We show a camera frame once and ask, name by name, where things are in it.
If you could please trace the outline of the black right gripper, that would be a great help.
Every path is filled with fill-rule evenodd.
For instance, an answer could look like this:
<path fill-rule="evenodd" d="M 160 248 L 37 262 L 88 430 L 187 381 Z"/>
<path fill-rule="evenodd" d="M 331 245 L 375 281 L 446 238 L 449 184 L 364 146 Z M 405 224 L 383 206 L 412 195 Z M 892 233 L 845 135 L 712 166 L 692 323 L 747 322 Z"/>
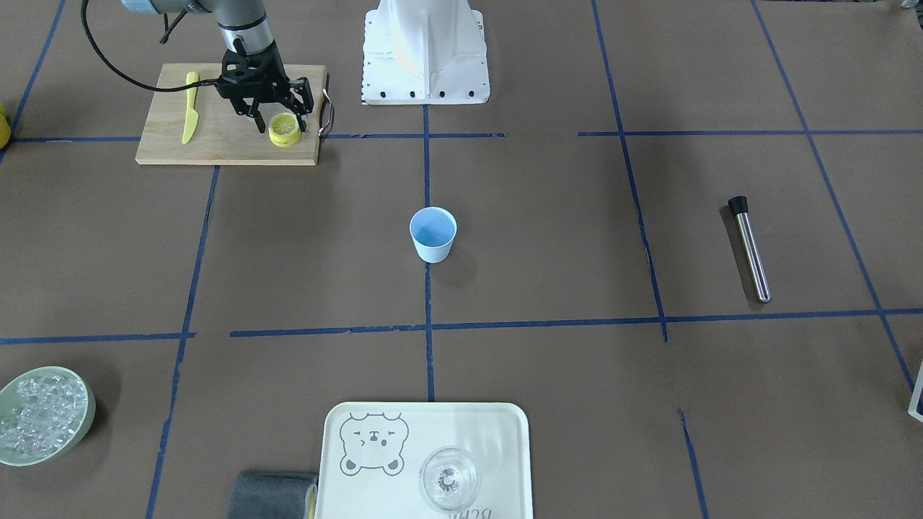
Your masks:
<path fill-rule="evenodd" d="M 253 120 L 265 134 L 267 125 L 261 103 L 278 103 L 296 116 L 299 130 L 307 131 L 307 118 L 313 113 L 314 98 L 308 78 L 289 81 L 277 43 L 258 52 L 245 50 L 243 42 L 233 42 L 222 58 L 218 95 L 227 99 L 238 115 Z"/>

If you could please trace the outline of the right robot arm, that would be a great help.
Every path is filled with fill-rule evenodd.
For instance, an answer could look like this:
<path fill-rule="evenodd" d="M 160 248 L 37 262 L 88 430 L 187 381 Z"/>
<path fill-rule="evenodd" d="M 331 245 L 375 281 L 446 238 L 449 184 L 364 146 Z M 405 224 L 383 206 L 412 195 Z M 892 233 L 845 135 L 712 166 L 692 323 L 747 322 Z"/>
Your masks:
<path fill-rule="evenodd" d="M 142 14 L 212 14 L 226 50 L 221 75 L 208 80 L 234 111 L 253 120 L 261 133 L 266 122 L 260 112 L 263 103 L 277 103 L 291 111 L 300 131 L 314 109 L 307 78 L 291 79 L 283 65 L 267 11 L 261 1 L 124 1 L 129 11 Z"/>

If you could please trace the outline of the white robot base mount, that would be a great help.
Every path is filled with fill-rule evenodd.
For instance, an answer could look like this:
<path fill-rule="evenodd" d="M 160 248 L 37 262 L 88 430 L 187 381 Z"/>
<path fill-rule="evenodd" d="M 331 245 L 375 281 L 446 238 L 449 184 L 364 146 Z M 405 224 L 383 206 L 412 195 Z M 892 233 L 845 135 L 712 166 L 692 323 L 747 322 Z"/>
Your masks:
<path fill-rule="evenodd" d="M 364 105 L 489 101 L 484 17 L 468 1 L 381 1 L 363 28 Z"/>

